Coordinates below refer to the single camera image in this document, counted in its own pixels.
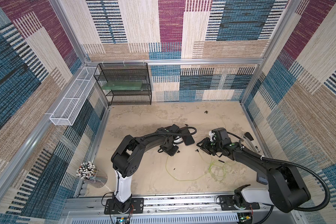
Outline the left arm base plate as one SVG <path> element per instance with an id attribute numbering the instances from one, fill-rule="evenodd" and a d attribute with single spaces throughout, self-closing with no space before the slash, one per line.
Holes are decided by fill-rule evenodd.
<path id="1" fill-rule="evenodd" d="M 104 214 L 142 214 L 144 207 L 144 198 L 129 198 L 126 202 L 122 203 L 117 199 L 107 199 Z"/>

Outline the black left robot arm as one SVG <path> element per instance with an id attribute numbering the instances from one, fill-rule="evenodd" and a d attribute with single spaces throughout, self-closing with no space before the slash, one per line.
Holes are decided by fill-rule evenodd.
<path id="1" fill-rule="evenodd" d="M 127 135 L 111 157 L 115 170 L 116 185 L 112 196 L 113 206 L 119 213 L 126 213 L 133 208 L 132 204 L 132 176 L 138 170 L 143 155 L 150 149 L 159 147 L 158 152 L 174 156 L 178 152 L 178 145 L 184 143 L 189 146 L 195 143 L 193 135 L 197 133 L 194 127 L 179 127 L 175 124 L 161 127 L 154 133 L 133 137 Z"/>

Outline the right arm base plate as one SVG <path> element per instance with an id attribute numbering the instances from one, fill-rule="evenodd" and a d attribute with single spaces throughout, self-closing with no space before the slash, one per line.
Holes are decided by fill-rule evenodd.
<path id="1" fill-rule="evenodd" d="M 238 211 L 238 210 L 259 210 L 258 203 L 248 203 L 240 196 L 221 195 L 216 198 L 216 203 L 221 206 L 223 211 Z"/>

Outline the purple smartphone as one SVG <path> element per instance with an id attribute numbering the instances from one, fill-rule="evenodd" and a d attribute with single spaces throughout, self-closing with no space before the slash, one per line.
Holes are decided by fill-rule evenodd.
<path id="1" fill-rule="evenodd" d="M 182 139 L 186 146 L 193 145 L 195 143 L 192 135 L 197 132 L 195 127 L 183 127 L 181 128 Z"/>

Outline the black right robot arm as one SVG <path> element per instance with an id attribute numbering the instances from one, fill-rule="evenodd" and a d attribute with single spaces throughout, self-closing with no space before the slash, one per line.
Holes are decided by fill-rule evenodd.
<path id="1" fill-rule="evenodd" d="M 261 174 L 267 180 L 271 205 L 284 213 L 292 210 L 315 212 L 329 204 L 331 198 L 329 187 L 317 173 L 294 162 L 259 155 L 243 144 L 243 138 L 239 138 L 238 142 L 232 142 L 231 135 L 232 133 L 224 128 L 214 129 L 210 136 L 200 141 L 197 146 L 209 155 L 228 157 Z M 325 196 L 319 205 L 302 207 L 302 204 L 311 199 L 311 194 L 299 173 L 300 169 L 310 173 L 322 185 Z"/>

